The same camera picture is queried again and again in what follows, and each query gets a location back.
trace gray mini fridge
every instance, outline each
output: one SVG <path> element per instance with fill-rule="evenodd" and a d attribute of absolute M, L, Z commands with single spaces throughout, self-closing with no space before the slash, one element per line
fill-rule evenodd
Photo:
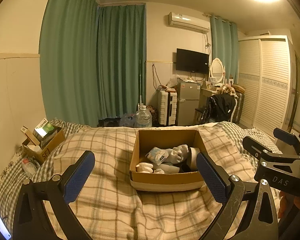
<path fill-rule="evenodd" d="M 195 109 L 199 107 L 200 84 L 180 82 L 178 84 L 177 125 L 193 125 Z"/>

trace white suitcase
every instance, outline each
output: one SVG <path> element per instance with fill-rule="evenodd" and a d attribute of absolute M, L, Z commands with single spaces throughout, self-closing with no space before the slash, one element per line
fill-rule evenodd
<path fill-rule="evenodd" d="M 158 119 L 159 124 L 169 126 L 176 122 L 177 93 L 159 91 L 158 93 Z"/>

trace bed cover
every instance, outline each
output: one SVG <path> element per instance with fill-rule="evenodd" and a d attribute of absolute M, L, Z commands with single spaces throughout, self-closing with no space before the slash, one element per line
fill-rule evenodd
<path fill-rule="evenodd" d="M 129 165 L 138 129 L 90 128 L 57 119 L 52 123 L 64 128 L 67 139 L 31 179 L 34 182 L 46 181 L 53 174 L 62 174 L 85 150 L 94 152 L 94 170 L 77 200 L 70 203 L 93 239 L 198 239 L 218 213 L 221 204 L 214 201 L 205 183 L 200 190 L 159 194 L 137 192 L 131 187 Z M 229 122 L 217 123 L 213 127 L 152 129 L 199 130 L 216 164 L 243 181 L 254 181 L 257 166 L 256 160 L 242 147 L 245 136 L 252 136 L 274 153 L 281 153 L 265 133 L 256 129 L 243 130 Z M 18 151 L 0 177 L 0 215 L 11 233 L 18 192 L 26 178 L 21 160 Z M 279 191 L 272 189 L 272 192 L 278 210 Z M 66 239 L 49 202 L 45 206 L 57 235 Z M 246 203 L 242 203 L 225 239 L 235 233 L 245 206 Z"/>

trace wardrobe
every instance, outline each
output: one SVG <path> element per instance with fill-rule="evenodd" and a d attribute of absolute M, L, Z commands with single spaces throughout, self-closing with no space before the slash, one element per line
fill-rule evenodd
<path fill-rule="evenodd" d="M 296 64 L 287 36 L 240 40 L 238 72 L 238 84 L 246 89 L 240 122 L 272 137 L 276 127 L 288 130 L 296 93 Z"/>

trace curtain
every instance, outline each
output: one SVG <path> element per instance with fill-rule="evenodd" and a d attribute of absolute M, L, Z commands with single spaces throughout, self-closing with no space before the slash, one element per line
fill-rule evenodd
<path fill-rule="evenodd" d="M 39 44 L 48 119 L 98 124 L 97 6 L 95 0 L 48 0 Z"/>
<path fill-rule="evenodd" d="M 228 80 L 230 75 L 234 78 L 234 82 L 238 80 L 238 30 L 237 25 L 221 17 L 210 18 L 212 32 L 212 58 L 219 58 L 225 67 Z"/>
<path fill-rule="evenodd" d="M 143 102 L 146 100 L 146 7 L 106 6 L 98 10 L 99 115 L 113 118 L 136 111 L 140 87 Z"/>

